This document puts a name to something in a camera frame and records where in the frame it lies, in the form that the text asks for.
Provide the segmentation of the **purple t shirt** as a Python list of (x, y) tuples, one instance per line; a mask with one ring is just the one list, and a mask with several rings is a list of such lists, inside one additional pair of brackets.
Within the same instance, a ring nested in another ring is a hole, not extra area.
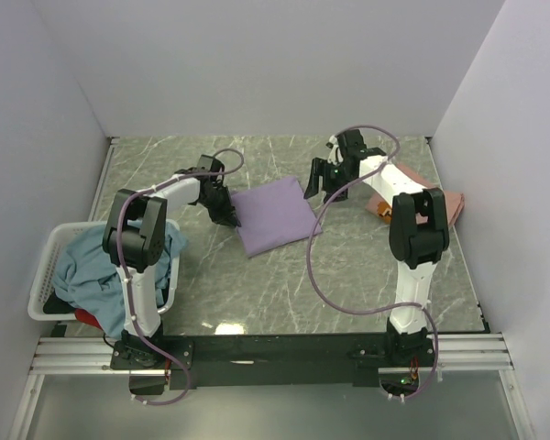
[(316, 222), (294, 176), (235, 192), (232, 203), (240, 222), (236, 231), (249, 258), (308, 238)]

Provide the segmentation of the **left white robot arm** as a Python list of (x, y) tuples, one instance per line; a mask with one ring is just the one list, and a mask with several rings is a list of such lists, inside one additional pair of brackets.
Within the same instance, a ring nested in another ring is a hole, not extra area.
[(110, 211), (103, 250), (123, 285), (124, 328), (148, 344), (161, 328), (155, 270), (165, 244), (167, 214), (197, 204), (206, 208), (213, 223), (240, 226), (222, 172), (177, 173), (138, 192), (123, 189)]

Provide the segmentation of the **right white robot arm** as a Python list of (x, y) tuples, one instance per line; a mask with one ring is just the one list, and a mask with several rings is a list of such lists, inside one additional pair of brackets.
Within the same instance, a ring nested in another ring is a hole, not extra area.
[(345, 176), (338, 165), (313, 159), (304, 197), (315, 196), (321, 184), (332, 182), (336, 191), (326, 194), (323, 208), (327, 209), (348, 188), (364, 182), (390, 204), (389, 244), (398, 276), (395, 304), (381, 310), (390, 311), (389, 331), (419, 336), (430, 321), (424, 312), (431, 280), (450, 242), (446, 196), (439, 188), (417, 183), (381, 155), (360, 161), (355, 180), (345, 181)]

